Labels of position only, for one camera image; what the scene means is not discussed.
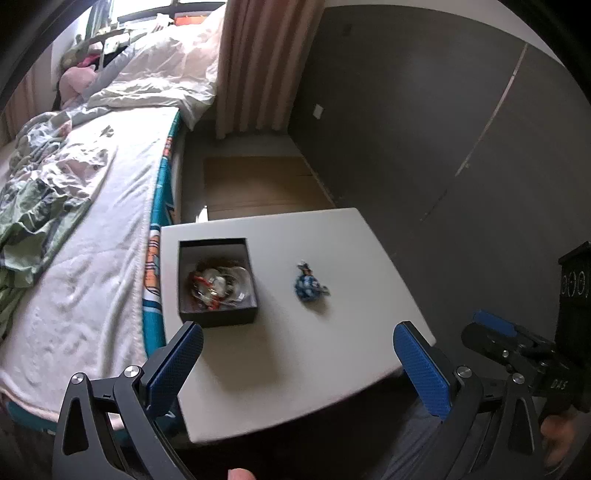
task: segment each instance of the gray wall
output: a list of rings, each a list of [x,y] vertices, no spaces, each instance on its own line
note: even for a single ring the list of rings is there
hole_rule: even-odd
[[[499,368],[460,340],[473,312],[552,338],[557,259],[591,236],[591,106],[525,46],[423,8],[327,8],[289,129],[337,205],[368,221],[440,347],[487,375]]]
[[[510,33],[558,60],[544,40],[499,0],[325,0],[324,5],[403,5],[460,15]]]

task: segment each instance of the screw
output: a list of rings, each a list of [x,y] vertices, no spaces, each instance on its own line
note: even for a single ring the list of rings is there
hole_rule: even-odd
[[[130,365],[123,373],[127,378],[133,378],[139,373],[139,367],[136,365]]]
[[[82,382],[83,380],[84,380],[84,374],[77,373],[77,374],[74,374],[74,375],[72,375],[72,380],[71,380],[71,382],[72,382],[74,385],[77,385],[77,384],[79,384],[80,382]]]
[[[523,383],[525,383],[525,377],[521,374],[513,374],[511,378],[513,379],[513,382],[515,382],[518,385],[522,385]]]
[[[462,378],[470,378],[472,376],[472,370],[470,370],[468,367],[464,365],[462,365],[461,367],[457,367],[456,372]]]

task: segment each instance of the black box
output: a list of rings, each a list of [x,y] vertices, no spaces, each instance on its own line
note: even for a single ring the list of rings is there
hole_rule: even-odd
[[[221,305],[219,310],[200,310],[191,295],[190,274],[197,264],[209,267],[243,267],[251,276],[252,293],[236,307]],[[181,319],[203,328],[244,325],[255,320],[258,310],[255,279],[245,238],[220,238],[179,242],[178,314]]]

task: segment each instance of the white blanket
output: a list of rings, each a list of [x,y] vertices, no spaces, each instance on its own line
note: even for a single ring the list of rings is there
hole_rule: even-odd
[[[0,393],[57,421],[69,378],[119,375],[145,361],[142,289],[155,181],[177,109],[113,111],[66,142],[109,125],[118,150],[97,199],[14,314],[0,346]]]
[[[192,130],[216,94],[225,5],[200,25],[174,25],[139,39],[119,76],[88,107],[178,107]]]

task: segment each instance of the orange item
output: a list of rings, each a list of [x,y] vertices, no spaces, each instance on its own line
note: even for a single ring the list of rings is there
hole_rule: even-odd
[[[174,19],[174,24],[177,27],[180,27],[181,25],[198,25],[203,23],[203,20],[206,18],[207,16],[205,15],[199,15],[198,17],[177,17]]]

